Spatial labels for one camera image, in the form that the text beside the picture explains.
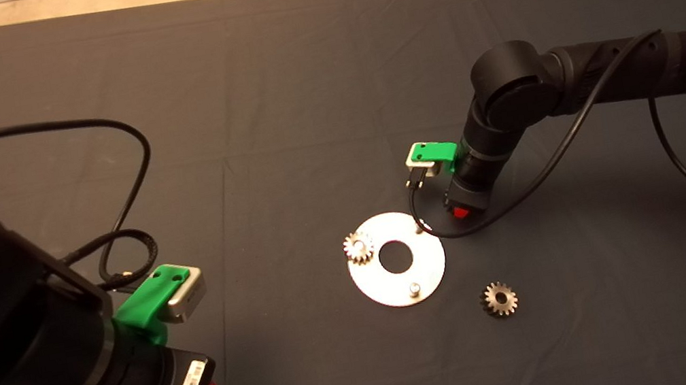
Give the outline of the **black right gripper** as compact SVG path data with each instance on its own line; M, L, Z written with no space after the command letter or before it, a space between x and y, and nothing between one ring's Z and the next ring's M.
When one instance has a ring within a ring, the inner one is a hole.
M468 152L455 161L443 206L455 219L465 220L490 206L493 187L505 165L503 156Z

